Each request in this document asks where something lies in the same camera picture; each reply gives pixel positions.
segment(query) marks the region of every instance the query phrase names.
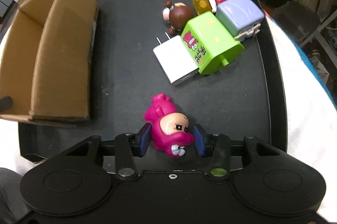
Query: black tray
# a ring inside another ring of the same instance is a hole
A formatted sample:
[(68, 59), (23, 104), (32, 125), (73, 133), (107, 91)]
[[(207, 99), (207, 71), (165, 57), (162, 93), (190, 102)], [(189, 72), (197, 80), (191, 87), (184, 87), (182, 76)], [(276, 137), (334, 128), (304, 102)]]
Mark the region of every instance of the black tray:
[[(152, 49), (156, 37), (165, 41), (162, 19), (167, 0), (98, 0), (98, 18), (91, 71), (91, 121), (77, 128), (19, 124), (21, 155), (33, 162), (50, 158), (91, 135), (102, 140), (136, 133), (152, 96), (166, 93), (185, 113), (191, 125), (207, 132), (242, 140), (255, 135), (286, 150), (287, 122), (280, 68), (266, 20), (256, 38), (244, 41), (236, 60), (210, 76), (195, 76), (174, 87)], [(182, 1), (190, 6), (191, 0)], [(139, 170), (201, 169), (208, 164), (193, 145), (183, 158), (170, 158), (150, 146), (136, 158)], [(241, 166), (240, 158), (232, 168)], [(114, 160), (104, 168), (114, 171)]]

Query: lavender cube toy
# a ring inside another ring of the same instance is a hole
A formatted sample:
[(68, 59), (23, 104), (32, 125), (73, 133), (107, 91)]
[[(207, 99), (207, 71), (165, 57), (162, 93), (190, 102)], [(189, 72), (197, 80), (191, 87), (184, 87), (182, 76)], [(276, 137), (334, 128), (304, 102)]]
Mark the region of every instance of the lavender cube toy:
[(243, 41), (260, 30), (263, 12), (251, 0), (227, 0), (217, 7), (216, 17), (239, 41)]

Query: metal screw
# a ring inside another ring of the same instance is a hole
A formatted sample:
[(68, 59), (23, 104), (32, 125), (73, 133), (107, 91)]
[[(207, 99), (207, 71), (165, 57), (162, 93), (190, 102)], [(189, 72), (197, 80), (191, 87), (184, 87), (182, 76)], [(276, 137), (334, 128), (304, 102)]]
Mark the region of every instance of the metal screw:
[(169, 178), (169, 179), (177, 179), (178, 176), (177, 176), (176, 174), (169, 174), (169, 175), (168, 175), (168, 178)]
[(211, 170), (211, 175), (213, 176), (225, 176), (227, 175), (227, 171), (223, 168), (214, 168)]
[(134, 173), (135, 173), (134, 169), (131, 169), (131, 168), (122, 168), (118, 171), (118, 174), (121, 177), (129, 177), (129, 176), (134, 175)]

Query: cartoon character print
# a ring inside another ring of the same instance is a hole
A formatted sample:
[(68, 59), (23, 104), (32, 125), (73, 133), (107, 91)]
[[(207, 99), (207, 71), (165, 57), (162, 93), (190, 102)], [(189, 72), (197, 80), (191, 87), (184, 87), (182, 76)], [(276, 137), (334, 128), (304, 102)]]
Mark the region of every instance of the cartoon character print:
[(188, 30), (184, 35), (183, 40), (186, 41), (188, 48), (192, 49), (193, 51), (198, 48), (197, 42), (199, 41), (192, 36), (190, 30)]

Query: pink dinosaur costume toy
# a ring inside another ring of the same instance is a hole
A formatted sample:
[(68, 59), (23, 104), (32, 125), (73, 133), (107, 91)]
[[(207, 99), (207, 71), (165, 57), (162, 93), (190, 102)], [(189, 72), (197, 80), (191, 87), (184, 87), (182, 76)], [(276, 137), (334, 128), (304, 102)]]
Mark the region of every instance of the pink dinosaur costume toy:
[(171, 98), (164, 93), (152, 98), (152, 105), (144, 115), (152, 124), (151, 138), (156, 149), (163, 150), (171, 157), (185, 154), (185, 146), (194, 142), (194, 136), (187, 133), (188, 119), (177, 113)]

